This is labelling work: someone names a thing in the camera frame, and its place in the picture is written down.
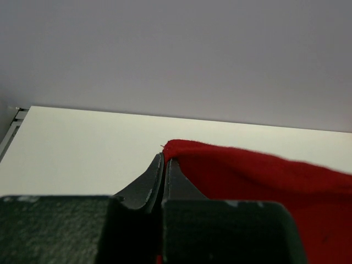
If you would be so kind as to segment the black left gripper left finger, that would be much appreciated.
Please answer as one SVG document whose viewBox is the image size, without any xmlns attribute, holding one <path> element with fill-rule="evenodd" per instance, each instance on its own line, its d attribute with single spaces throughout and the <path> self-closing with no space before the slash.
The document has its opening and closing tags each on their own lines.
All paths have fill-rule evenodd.
<svg viewBox="0 0 352 264">
<path fill-rule="evenodd" d="M 150 214 L 163 184 L 164 157 L 162 153 L 155 155 L 147 170 L 113 196 L 113 200 L 121 208 Z"/>
</svg>

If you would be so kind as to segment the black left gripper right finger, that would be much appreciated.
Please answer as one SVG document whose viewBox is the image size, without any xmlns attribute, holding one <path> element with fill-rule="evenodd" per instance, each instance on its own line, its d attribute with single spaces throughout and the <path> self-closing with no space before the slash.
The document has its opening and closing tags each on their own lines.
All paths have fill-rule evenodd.
<svg viewBox="0 0 352 264">
<path fill-rule="evenodd" d="M 182 172 L 179 162 L 167 162 L 162 203 L 166 202 L 204 202 L 207 198 Z"/>
</svg>

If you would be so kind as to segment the red t-shirt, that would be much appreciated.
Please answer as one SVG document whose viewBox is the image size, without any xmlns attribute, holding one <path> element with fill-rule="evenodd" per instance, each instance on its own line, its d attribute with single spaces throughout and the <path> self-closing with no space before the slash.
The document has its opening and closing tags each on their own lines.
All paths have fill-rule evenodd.
<svg viewBox="0 0 352 264">
<path fill-rule="evenodd" d="M 208 198 L 264 200 L 293 216 L 309 263 L 351 263 L 351 175 L 240 148 L 171 140 L 165 161 Z"/>
</svg>

